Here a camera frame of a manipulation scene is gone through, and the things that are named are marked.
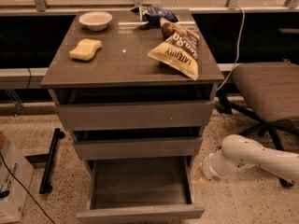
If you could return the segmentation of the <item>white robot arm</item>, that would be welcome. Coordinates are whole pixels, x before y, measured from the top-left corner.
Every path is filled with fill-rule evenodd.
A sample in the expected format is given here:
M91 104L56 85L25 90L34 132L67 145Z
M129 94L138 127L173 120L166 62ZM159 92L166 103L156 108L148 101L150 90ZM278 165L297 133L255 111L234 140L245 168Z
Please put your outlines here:
M298 153L267 148L238 134L226 136L219 150L205 156L200 163L200 177L207 182L220 182L251 167L259 167L290 185L299 183Z

